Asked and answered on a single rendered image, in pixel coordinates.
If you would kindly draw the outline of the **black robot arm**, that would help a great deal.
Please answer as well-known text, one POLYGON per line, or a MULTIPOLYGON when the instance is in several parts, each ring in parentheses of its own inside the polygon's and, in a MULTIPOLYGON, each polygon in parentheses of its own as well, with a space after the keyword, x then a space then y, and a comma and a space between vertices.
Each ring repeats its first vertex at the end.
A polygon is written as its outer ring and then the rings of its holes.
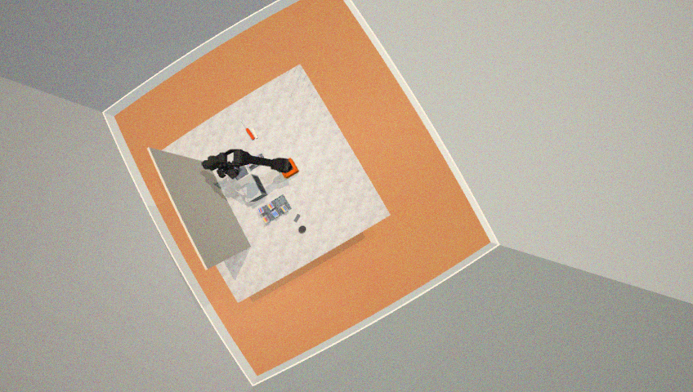
MULTIPOLYGON (((286 158, 260 158, 257 156, 252 156, 249 152, 245 152, 241 149, 229 149, 225 153, 220 152, 217 156, 210 155, 208 156, 208 160, 204 160, 203 162, 201 162, 201 166, 203 166, 205 170, 213 171, 217 168, 224 170, 227 168, 227 155, 233 152, 234 164, 228 162, 228 164, 232 166, 243 166, 251 163, 255 165, 270 167, 270 169, 274 169, 278 172, 284 173, 288 173, 294 169, 291 162, 286 158)), ((235 177, 239 175, 239 170, 234 169, 234 167, 230 167, 229 171, 225 171, 225 173, 233 180, 235 177)))

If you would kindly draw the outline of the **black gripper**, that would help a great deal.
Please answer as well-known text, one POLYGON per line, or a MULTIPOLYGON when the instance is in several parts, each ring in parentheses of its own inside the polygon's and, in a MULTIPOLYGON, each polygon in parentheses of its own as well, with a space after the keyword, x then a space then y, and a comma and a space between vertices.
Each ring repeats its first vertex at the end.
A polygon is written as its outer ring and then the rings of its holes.
POLYGON ((237 169, 237 168, 239 168, 240 166, 232 166, 232 165, 230 165, 230 164, 227 163, 227 168, 226 168, 226 169, 224 169, 224 170, 219 169, 219 168, 217 169, 217 174, 219 175, 219 177, 220 177, 220 178, 224 178, 224 177, 226 176, 224 172, 229 171, 229 168, 230 168, 230 167, 235 167, 235 168, 237 169))

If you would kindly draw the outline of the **large beige panel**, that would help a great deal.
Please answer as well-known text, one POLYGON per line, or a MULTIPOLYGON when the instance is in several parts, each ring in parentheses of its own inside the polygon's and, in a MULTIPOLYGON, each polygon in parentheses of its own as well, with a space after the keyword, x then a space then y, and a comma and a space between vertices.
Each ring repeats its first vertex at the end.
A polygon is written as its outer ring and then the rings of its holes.
POLYGON ((201 160, 147 148, 205 270, 251 247, 213 171, 201 160))

